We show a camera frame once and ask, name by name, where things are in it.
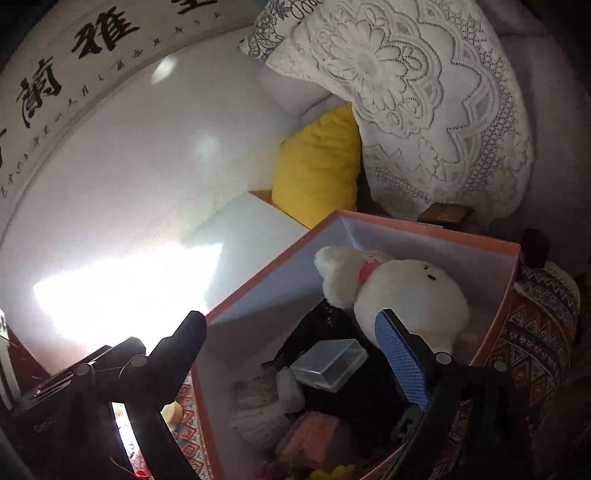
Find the orange cardboard box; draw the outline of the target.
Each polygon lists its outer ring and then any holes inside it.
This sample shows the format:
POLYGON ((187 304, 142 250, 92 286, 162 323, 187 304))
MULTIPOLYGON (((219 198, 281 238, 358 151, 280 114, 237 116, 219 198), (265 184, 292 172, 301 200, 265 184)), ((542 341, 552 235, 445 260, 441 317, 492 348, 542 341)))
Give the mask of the orange cardboard box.
POLYGON ((470 309, 453 354, 484 364, 508 311, 520 247, 485 236, 336 211, 207 314, 207 338, 193 386, 214 479, 249 479, 263 455, 230 424, 230 384, 256 372, 297 323, 327 297, 349 309, 368 287, 387 290, 374 272, 413 260, 445 271, 470 309))

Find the patterned red tablecloth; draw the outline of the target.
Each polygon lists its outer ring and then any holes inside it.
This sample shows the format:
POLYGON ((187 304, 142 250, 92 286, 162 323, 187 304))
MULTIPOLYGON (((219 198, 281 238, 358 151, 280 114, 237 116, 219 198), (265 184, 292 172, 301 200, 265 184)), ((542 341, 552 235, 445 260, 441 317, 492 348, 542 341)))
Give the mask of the patterned red tablecloth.
MULTIPOLYGON (((484 365, 507 362, 508 372, 525 406, 525 419, 535 443, 535 436, 553 406, 570 362, 573 332, 580 311, 580 292, 574 280, 549 261, 541 269, 532 269, 520 263, 516 278, 509 309, 494 345, 485 353, 484 365)), ((176 415, 174 410, 178 410, 178 422, 172 422, 170 430, 170 425, 164 420, 164 433, 170 434, 176 450, 181 452, 199 479, 214 479, 212 457, 207 453, 201 435, 195 382, 189 373, 177 395, 180 404, 172 405, 173 416, 176 415)), ((287 435, 287 427, 293 426, 293 422, 283 415, 279 400, 266 405, 263 410, 269 410, 270 420, 256 423, 254 426, 263 430, 252 430, 250 433, 256 434, 254 440, 263 441, 259 442, 260 445, 256 444, 256 448, 270 452, 280 445, 280 440, 287 435)), ((438 460, 433 478, 443 477, 452 466, 459 466, 461 440, 467 434, 469 413, 469 406, 464 402, 456 414, 450 439, 438 460)), ((396 449, 386 457, 380 454, 378 459, 381 462, 374 461, 369 470, 366 468, 367 472, 356 472, 365 474, 362 476, 365 479, 382 479, 400 456, 396 449)))

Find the yellow cushion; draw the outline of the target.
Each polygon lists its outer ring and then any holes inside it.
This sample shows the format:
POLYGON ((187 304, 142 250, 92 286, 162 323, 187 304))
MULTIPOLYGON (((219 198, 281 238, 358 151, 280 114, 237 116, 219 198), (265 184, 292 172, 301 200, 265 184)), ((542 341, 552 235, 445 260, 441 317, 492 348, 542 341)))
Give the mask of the yellow cushion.
POLYGON ((314 228, 335 210, 356 209, 361 163, 359 128, 346 103, 280 144, 271 201, 314 228))

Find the black cloth garment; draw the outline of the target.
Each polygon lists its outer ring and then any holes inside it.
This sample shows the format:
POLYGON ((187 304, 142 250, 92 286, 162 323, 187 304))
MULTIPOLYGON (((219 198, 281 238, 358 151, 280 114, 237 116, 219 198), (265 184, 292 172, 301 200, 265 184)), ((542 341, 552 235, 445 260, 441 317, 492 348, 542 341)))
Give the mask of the black cloth garment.
POLYGON ((325 340, 355 339, 368 358, 346 380, 338 392, 301 387, 304 411, 317 411, 339 418, 362 444, 376 441, 380 446, 401 442, 397 427, 410 407, 386 357, 363 335, 355 320, 325 300, 308 311, 288 335, 276 356, 264 367, 280 370, 294 363, 312 346, 325 340))

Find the white lace pillow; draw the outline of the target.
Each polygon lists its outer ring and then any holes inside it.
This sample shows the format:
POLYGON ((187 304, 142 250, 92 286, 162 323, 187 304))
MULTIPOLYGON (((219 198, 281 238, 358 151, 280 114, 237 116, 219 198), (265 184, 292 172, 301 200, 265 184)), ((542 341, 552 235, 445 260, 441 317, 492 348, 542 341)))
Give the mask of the white lace pillow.
POLYGON ((389 215, 446 203, 489 223, 520 205, 534 162, 528 115, 476 2, 328 1, 267 65, 352 105, 370 196, 389 215))

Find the dark book on sofa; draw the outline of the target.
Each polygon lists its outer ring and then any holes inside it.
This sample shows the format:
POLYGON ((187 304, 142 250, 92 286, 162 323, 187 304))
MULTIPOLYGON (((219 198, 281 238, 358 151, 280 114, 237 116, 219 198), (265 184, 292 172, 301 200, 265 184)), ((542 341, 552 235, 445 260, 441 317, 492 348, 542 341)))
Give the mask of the dark book on sofa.
POLYGON ((463 228, 474 213, 471 206, 434 203, 417 218, 419 223, 430 224, 451 230, 463 228))

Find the large white plush rabbit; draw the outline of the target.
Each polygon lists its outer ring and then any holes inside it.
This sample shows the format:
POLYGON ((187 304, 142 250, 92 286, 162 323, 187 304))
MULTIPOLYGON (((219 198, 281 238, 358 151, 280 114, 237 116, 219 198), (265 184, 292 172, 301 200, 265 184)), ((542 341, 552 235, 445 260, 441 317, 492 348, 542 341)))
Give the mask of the large white plush rabbit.
POLYGON ((377 314, 391 309, 434 352, 453 352, 470 321, 468 301, 444 270, 423 260, 395 259, 379 251, 327 246, 315 253, 325 299, 351 310, 363 334, 377 345, 377 314))

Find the floral patterned pillow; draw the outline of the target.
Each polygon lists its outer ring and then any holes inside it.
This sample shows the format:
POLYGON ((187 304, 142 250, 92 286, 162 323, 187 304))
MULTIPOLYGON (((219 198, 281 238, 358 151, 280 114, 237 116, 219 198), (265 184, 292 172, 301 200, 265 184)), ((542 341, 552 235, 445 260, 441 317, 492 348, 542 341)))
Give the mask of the floral patterned pillow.
POLYGON ((324 3, 322 0, 273 0, 266 3, 238 50, 266 62, 277 46, 324 3))

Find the small candle light bulb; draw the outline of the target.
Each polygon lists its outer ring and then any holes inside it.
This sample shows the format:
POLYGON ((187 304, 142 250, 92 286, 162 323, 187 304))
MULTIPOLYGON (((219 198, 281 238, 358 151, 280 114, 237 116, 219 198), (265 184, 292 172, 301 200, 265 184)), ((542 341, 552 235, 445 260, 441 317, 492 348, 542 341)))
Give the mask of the small candle light bulb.
POLYGON ((277 372, 276 390, 284 413, 297 413, 304 408, 304 394, 290 368, 283 368, 277 372))

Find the clear plastic case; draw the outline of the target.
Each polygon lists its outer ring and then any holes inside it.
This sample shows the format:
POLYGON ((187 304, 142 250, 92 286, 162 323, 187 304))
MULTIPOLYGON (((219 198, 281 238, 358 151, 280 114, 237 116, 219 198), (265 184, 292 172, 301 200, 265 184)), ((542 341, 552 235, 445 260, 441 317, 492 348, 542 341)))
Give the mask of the clear plastic case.
POLYGON ((338 392, 368 360, 356 339, 320 341, 290 366, 294 378, 312 388, 338 392))

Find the artificial flower bunch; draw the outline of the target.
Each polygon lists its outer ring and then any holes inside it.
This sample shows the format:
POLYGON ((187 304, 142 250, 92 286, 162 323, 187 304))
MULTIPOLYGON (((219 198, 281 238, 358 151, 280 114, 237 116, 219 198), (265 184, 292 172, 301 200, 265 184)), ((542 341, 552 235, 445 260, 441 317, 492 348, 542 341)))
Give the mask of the artificial flower bunch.
POLYGON ((253 471, 253 478, 259 480, 337 480, 353 479, 356 473, 354 464, 339 465, 332 469, 313 468, 304 457, 291 458, 290 461, 276 460, 262 462, 253 471))

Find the calligraphy scroll picture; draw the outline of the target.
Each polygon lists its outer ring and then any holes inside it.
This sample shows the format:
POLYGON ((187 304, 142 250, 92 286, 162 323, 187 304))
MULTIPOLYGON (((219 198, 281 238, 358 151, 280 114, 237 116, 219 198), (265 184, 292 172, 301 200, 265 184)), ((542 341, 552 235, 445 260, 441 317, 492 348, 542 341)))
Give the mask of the calligraphy scroll picture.
POLYGON ((67 1, 1 74, 1 218, 68 129, 120 81, 188 43, 252 23, 255 1, 67 1))

